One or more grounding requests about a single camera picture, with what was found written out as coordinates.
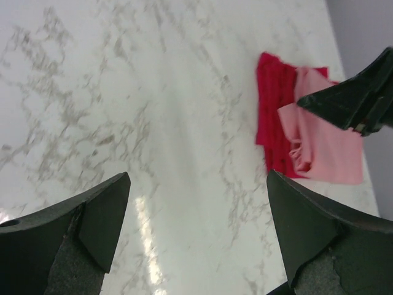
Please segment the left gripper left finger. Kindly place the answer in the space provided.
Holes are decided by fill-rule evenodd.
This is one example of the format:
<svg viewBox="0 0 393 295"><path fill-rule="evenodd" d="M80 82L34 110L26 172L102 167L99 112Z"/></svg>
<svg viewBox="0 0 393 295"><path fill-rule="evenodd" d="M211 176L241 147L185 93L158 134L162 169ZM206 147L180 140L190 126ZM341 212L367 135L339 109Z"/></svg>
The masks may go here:
<svg viewBox="0 0 393 295"><path fill-rule="evenodd" d="M111 270L131 181L119 173L1 224L1 294L99 294Z"/></svg>

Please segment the light pink t-shirt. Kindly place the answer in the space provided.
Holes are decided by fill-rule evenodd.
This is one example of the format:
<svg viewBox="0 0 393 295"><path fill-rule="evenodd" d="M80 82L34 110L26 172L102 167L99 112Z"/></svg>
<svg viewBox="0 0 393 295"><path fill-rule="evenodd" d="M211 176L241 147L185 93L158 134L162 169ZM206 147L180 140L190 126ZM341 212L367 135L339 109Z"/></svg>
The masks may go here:
<svg viewBox="0 0 393 295"><path fill-rule="evenodd" d="M290 143L294 172L302 177L330 183L358 185L363 176L363 139L344 131L297 105L311 93L334 85L313 68L296 69L294 99L278 109L283 132Z"/></svg>

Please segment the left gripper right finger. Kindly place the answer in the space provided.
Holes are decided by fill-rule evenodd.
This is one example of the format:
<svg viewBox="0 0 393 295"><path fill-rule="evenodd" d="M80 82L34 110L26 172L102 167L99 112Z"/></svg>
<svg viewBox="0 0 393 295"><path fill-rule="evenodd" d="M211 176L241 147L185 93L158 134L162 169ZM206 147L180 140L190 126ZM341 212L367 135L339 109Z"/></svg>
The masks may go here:
<svg viewBox="0 0 393 295"><path fill-rule="evenodd" d="M272 294L392 294L392 221L275 170L267 189L287 277Z"/></svg>

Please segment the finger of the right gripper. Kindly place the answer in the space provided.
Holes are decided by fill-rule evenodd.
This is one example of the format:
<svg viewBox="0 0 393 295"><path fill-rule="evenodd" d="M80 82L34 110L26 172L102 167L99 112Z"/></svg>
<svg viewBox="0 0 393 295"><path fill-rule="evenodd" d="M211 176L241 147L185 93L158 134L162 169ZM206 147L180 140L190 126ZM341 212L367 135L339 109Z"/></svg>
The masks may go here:
<svg viewBox="0 0 393 295"><path fill-rule="evenodd" d="M301 97L297 105L342 129L362 136L392 128L392 47L354 77Z"/></svg>

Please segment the red t-shirt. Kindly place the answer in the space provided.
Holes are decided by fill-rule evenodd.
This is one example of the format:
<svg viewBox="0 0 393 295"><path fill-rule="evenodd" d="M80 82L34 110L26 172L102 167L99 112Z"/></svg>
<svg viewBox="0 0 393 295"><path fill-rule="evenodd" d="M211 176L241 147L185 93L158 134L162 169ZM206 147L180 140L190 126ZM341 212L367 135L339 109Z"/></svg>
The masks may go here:
<svg viewBox="0 0 393 295"><path fill-rule="evenodd" d="M285 63L276 55L264 52L255 70L259 92L259 118L255 142L264 148L267 170L277 170L290 178L305 177L294 172L289 157L290 143L283 132L278 109L295 101L296 69L300 67ZM313 69L330 80L327 67Z"/></svg>

